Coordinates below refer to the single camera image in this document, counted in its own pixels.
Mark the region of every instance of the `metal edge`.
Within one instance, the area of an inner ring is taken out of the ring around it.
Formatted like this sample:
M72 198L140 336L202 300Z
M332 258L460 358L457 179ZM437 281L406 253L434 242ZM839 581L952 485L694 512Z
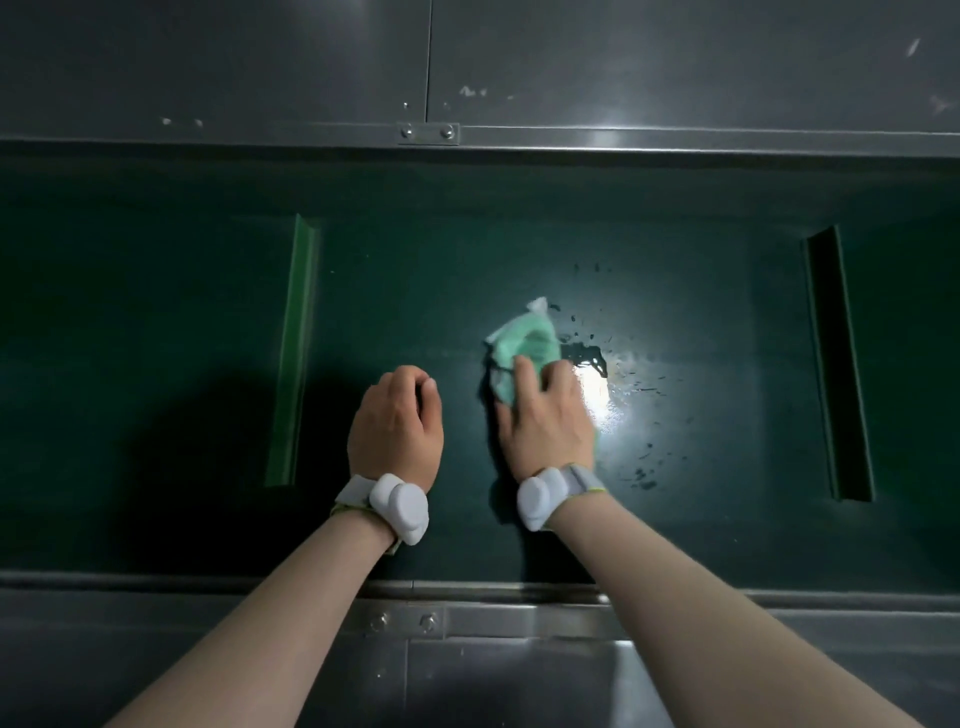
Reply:
M0 570L0 589L151 592L244 595L262 581L252 576L174 576L75 571ZM744 589L765 609L865 612L960 612L960 594L920 595L876 592L796 592ZM367 581L359 599L474 604L609 606L592 584L531 582Z
M245 126L231 121L205 130L202 139L153 123L123 137L57 138L29 133L0 134L9 142L180 144L184 146L395 148L396 124L272 122ZM461 150L696 153L743 156L960 158L960 133L846 132L750 129L600 129L571 127L460 126Z

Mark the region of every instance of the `dark green panel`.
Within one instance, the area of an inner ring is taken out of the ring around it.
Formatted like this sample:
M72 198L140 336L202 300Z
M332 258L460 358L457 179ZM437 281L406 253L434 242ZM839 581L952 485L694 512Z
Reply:
M771 544L768 532L806 528L829 484L804 256L789 233L350 219L324 226L322 259L300 483L343 463L353 409L383 371L418 364L444 399L430 532L382 575L584 578L553 537L514 523L483 402L484 337L545 295L558 333L606 359L607 378L584 371L614 494L741 582L796 578L784 563L794 537Z
M293 228L0 213L0 568L213 568L263 490Z
M960 522L960 223L840 235L877 500Z

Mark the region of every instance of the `green plastic strip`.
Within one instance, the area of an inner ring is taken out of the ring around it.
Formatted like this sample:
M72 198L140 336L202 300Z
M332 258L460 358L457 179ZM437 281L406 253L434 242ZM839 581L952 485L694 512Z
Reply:
M264 483L267 487L293 485L294 481L303 386L306 381L306 355L319 259L320 232L311 228L298 215L290 257L287 307L283 314L274 428L270 438L270 456L267 459L267 477Z

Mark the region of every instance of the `forearm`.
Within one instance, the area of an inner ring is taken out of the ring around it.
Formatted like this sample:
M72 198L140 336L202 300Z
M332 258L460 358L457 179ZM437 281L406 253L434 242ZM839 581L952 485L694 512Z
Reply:
M350 603L394 540L331 517L111 726L293 726Z
M567 501L550 526L610 598L678 728L917 725L610 495Z

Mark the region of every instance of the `metal panel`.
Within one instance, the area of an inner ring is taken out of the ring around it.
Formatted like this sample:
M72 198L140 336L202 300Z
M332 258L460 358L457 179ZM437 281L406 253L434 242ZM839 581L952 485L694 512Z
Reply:
M783 602L798 597L780 595ZM0 589L0 722L102 724L239 601ZM855 603L872 601L889 602L858 595ZM948 606L922 597L912 603ZM585 609L597 619L582 619ZM445 619L445 637L424 635L417 617L427 613ZM516 619L520 613L526 618ZM960 614L772 613L928 728L960 715ZM387 615L392 629L365 629L371 614ZM354 603L344 627L300 725L670 725L608 605L365 599Z
M958 132L958 30L948 0L436 0L428 118Z
M0 137L283 143L422 120L430 0L13 0Z

